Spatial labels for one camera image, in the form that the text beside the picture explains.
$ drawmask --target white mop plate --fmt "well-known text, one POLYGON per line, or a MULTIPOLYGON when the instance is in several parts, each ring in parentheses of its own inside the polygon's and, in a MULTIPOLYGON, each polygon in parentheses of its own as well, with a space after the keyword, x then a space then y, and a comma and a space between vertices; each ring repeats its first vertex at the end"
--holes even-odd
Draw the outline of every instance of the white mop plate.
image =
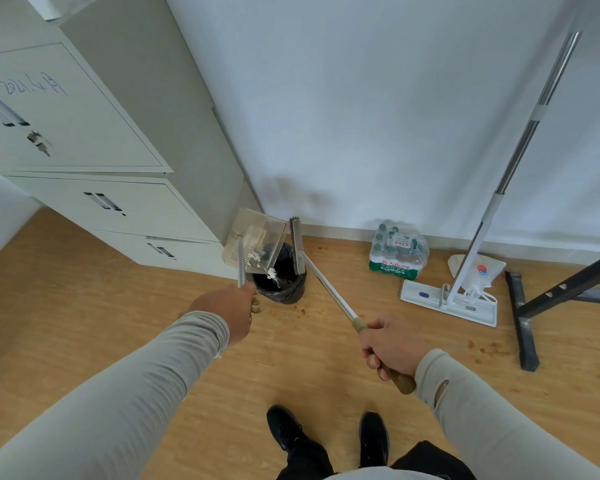
POLYGON ((497 303, 481 298, 468 302, 462 301, 460 297, 456 297, 453 302, 442 305, 442 290, 442 288, 435 288, 423 283, 405 280, 402 282, 400 299, 448 315, 455 315, 465 320, 471 320, 472 322, 492 327, 496 326, 498 318, 497 303))

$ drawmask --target sleeve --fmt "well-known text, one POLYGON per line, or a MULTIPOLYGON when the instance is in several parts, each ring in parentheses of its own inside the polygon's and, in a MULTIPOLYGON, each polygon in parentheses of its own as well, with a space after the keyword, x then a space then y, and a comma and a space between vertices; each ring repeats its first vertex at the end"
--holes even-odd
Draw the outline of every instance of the sleeve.
POLYGON ((442 350, 416 370, 416 394, 479 479, 600 479, 600 468, 540 428, 442 350), (438 388, 447 387, 435 404, 438 388))
POLYGON ((171 418, 229 342, 190 312, 51 406, 0 449, 0 479, 136 479, 171 418))

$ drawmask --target black shoe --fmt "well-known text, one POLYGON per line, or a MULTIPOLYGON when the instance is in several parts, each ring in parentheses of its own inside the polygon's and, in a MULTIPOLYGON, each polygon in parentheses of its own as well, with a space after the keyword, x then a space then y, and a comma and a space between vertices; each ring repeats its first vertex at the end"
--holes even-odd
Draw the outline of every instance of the black shoe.
POLYGON ((389 460, 389 433, 380 414, 367 411, 362 415, 360 428, 360 468, 385 467, 389 460))
POLYGON ((267 423, 274 439, 284 451, 291 451, 296 441, 307 438, 291 411, 278 404, 267 411, 267 423))

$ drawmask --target cabinet door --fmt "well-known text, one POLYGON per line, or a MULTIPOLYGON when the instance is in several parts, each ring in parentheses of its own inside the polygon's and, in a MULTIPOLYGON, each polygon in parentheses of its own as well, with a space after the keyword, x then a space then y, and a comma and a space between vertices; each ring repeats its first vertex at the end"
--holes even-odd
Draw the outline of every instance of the cabinet door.
POLYGON ((7 178, 86 229, 217 241, 166 180, 160 184, 34 173, 7 178))
POLYGON ((0 168, 95 167, 169 170, 63 44, 1 52, 0 168))
POLYGON ((144 235, 89 231, 138 264, 238 278, 238 270, 222 261, 222 247, 217 242, 169 241, 144 235))

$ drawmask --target handwritten date on cabinet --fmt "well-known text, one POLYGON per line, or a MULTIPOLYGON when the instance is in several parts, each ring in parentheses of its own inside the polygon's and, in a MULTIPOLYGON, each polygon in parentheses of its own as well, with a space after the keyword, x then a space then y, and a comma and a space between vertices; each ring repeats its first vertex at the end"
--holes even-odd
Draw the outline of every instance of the handwritten date on cabinet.
POLYGON ((24 74, 25 81, 22 79, 5 79, 0 80, 7 91, 8 95, 22 94, 22 93, 35 93, 36 91, 51 92, 56 94, 67 95, 65 90, 58 84, 53 77, 45 72, 40 74, 24 74))

